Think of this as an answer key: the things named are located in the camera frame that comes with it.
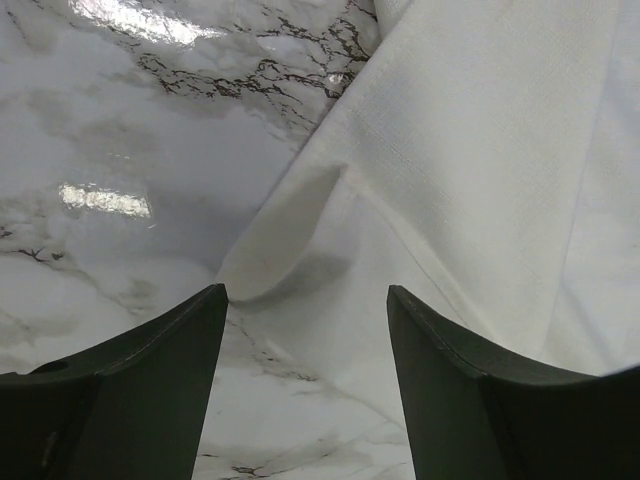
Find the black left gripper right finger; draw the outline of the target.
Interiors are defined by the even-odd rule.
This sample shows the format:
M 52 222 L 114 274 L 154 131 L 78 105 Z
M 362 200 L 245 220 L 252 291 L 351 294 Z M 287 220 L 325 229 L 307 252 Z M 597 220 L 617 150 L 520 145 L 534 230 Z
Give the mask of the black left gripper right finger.
M 638 477 L 637 368 L 597 377 L 529 359 L 400 286 L 387 314 L 417 478 Z

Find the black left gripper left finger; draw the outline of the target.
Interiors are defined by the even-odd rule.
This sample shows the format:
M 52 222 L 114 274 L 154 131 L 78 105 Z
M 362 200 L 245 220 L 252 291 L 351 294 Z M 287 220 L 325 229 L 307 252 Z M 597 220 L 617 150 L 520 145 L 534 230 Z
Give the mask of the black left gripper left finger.
M 227 306 L 211 285 L 89 349 L 2 375 L 2 478 L 191 478 Z

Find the white cloth napkin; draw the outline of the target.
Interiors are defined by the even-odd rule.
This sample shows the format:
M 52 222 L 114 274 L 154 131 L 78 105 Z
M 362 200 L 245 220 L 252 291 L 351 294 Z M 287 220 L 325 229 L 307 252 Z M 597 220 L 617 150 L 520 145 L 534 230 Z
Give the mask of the white cloth napkin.
M 408 290 L 529 359 L 639 371 L 639 5 L 380 1 L 383 40 L 219 277 L 242 324 L 389 423 L 292 479 L 419 479 Z

